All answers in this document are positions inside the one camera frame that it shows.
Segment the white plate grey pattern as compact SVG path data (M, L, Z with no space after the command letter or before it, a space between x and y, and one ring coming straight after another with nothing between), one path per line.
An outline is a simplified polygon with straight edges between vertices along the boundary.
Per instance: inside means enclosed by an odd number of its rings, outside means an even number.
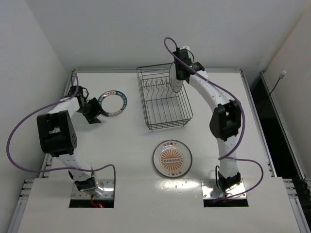
M175 62L171 63L169 71L170 87L173 92L178 93L183 87L183 81L177 79Z

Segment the green rimmed white plate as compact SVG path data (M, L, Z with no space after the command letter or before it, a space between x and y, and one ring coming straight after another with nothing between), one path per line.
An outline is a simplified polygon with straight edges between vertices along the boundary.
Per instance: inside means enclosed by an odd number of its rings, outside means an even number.
M121 91L109 90L100 95L98 103L102 107L101 114L103 116L114 117L125 110L127 96Z

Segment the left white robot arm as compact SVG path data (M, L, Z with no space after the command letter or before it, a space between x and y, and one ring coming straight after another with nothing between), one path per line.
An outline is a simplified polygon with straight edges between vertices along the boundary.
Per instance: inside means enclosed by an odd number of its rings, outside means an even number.
M74 181L78 191L92 197L101 197L104 185L99 182L93 169L80 155L77 146L78 139L71 121L75 113L82 114L88 124L98 124L98 116L102 107L96 98L84 96L86 88L72 86L68 94L60 100L51 111L38 115L36 118L41 149L53 158L61 161L69 170L69 176Z

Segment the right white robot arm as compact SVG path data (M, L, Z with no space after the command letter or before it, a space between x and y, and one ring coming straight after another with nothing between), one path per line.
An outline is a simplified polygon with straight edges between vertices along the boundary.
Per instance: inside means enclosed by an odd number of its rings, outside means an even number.
M176 48L175 68L170 72L172 89L186 81L208 103L212 110L209 128L216 138L219 148L219 171L216 179L223 192L241 181L236 162L236 141L241 127L241 109L236 100L229 99L208 79L207 72L199 63L193 63L186 48Z

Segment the orange sunburst plate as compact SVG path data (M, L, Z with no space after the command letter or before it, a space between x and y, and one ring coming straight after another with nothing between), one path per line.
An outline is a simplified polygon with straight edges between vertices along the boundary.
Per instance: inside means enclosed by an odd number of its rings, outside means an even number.
M189 147L178 140L165 140L152 154L155 171L163 178L180 179L191 169L193 156Z

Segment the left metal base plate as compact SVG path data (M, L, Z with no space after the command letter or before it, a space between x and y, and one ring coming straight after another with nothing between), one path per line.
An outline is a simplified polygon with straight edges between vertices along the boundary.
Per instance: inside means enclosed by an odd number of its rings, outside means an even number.
M79 191L74 184L71 191L72 200L89 200L93 197L95 200L113 200L114 198L114 180L98 180L94 189Z

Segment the metal base plate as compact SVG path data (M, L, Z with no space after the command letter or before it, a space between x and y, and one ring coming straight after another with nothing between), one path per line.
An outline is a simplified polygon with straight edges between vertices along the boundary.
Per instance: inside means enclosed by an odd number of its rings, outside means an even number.
M215 179L201 180L203 200L214 200L218 198L229 198L233 200L246 200L247 194L244 180L239 184L235 184L224 192L218 188Z
M114 180L98 180L94 189L79 191L74 184L71 191L72 200L89 200L93 197L95 200L113 200L114 198Z

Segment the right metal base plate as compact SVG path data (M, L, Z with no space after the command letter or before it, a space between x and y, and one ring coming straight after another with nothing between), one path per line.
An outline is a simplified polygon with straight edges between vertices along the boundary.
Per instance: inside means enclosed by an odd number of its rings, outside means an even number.
M244 180L239 184L235 184L224 192L218 188L215 179L201 180L203 200L214 200L218 198L229 198L233 200L246 200L247 194Z

